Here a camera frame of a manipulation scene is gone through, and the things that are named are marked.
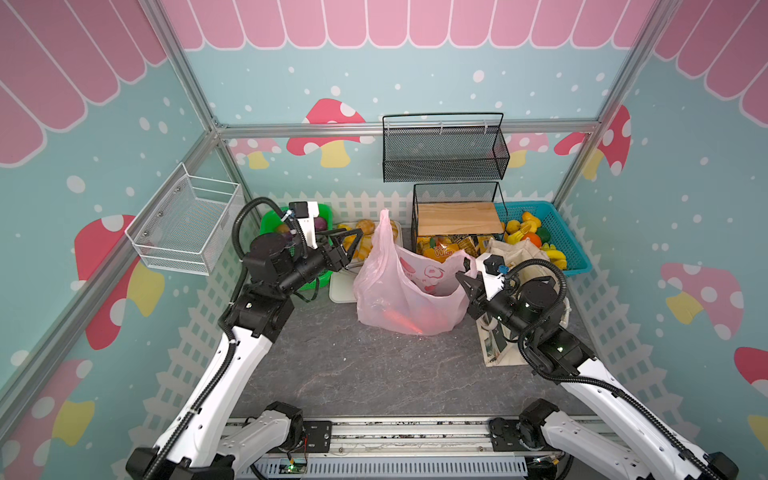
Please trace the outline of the canvas tote bag leaf print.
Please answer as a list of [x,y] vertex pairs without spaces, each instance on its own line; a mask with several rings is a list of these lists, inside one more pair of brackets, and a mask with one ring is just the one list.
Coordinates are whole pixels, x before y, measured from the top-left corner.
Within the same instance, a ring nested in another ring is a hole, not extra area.
[[492,239],[476,259],[481,281],[481,316],[476,321],[484,364],[487,367],[521,366],[518,351],[520,333],[549,311],[545,327],[567,327],[570,303],[558,301],[565,285],[562,269],[554,264],[511,270],[528,260],[546,261],[548,256],[524,240],[515,245]]

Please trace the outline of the pink plastic grocery bag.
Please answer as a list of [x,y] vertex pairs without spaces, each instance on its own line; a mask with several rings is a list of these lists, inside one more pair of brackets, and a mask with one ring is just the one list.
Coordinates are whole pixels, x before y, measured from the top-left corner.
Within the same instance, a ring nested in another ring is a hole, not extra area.
[[464,319],[469,298],[456,275],[475,278],[475,259],[459,250],[441,263],[398,245],[389,210],[379,213],[372,250],[353,283],[360,323],[399,334],[432,336]]

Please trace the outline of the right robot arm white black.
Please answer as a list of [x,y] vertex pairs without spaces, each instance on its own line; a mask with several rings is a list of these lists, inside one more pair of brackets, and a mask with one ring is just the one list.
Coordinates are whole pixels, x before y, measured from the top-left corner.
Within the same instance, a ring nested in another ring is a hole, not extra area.
[[534,374],[588,406],[619,437],[589,431],[553,403],[539,399],[518,417],[518,439],[530,449],[552,447],[610,479],[735,479],[739,469],[722,452],[705,452],[630,393],[596,354],[560,324],[567,296],[564,273],[534,258],[512,268],[499,255],[468,258],[456,273],[474,319],[511,330]]

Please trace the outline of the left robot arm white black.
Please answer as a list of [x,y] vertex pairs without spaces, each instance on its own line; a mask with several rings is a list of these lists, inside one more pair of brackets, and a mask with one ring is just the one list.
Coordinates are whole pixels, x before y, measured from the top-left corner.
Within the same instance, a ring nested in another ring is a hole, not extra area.
[[272,450],[305,455],[309,435],[300,408],[276,401],[230,436],[230,415],[256,367],[294,310],[301,288],[352,260],[359,229],[317,231],[319,205],[296,201],[285,209],[267,197],[243,206],[231,240],[241,265],[232,298],[217,324],[222,337],[205,373],[178,416],[153,446],[138,447],[126,463],[133,479],[233,479]]

